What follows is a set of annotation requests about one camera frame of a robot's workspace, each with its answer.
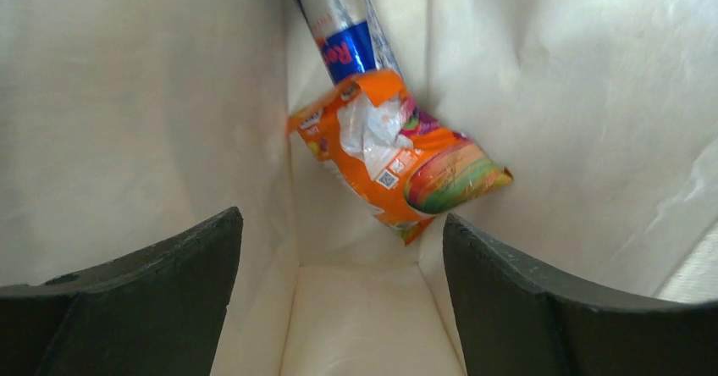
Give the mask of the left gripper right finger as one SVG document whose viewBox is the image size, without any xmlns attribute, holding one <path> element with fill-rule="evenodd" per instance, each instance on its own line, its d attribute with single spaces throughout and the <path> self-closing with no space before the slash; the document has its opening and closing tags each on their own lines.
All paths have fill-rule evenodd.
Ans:
<svg viewBox="0 0 718 376">
<path fill-rule="evenodd" d="M 714 375 L 717 305 L 599 285 L 450 214 L 443 258 L 471 375 Z"/>
</svg>

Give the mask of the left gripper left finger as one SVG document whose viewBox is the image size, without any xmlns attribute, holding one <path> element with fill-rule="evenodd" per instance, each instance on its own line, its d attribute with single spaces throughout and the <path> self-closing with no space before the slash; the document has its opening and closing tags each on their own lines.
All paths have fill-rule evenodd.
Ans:
<svg viewBox="0 0 718 376">
<path fill-rule="evenodd" d="M 231 207 L 112 261 L 4 286 L 2 374 L 210 374 L 242 229 Z"/>
</svg>

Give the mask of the beige canvas tote bag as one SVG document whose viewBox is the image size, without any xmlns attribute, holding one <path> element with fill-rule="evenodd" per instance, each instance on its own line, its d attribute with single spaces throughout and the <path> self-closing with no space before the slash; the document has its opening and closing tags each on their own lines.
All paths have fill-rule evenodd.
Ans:
<svg viewBox="0 0 718 376">
<path fill-rule="evenodd" d="M 717 0 L 372 1 L 420 108 L 512 172 L 451 214 L 717 305 Z M 331 86 L 294 0 L 1 0 L 1 289 L 236 207 L 208 375 L 471 375 L 449 214 L 406 246 L 286 127 Z"/>
</svg>

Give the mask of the orange candy snack bag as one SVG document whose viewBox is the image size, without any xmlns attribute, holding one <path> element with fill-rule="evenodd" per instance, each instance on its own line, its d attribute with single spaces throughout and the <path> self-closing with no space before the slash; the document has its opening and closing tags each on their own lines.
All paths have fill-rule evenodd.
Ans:
<svg viewBox="0 0 718 376">
<path fill-rule="evenodd" d="M 513 181 L 475 141 L 422 111 L 390 69 L 342 80 L 287 128 L 407 245 L 440 214 Z"/>
</svg>

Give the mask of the can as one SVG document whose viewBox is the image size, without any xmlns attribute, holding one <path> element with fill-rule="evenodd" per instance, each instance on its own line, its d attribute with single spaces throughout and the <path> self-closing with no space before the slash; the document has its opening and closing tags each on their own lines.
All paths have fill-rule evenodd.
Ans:
<svg viewBox="0 0 718 376">
<path fill-rule="evenodd" d="M 334 84 L 375 69 L 400 68 L 372 0 L 295 0 Z"/>
</svg>

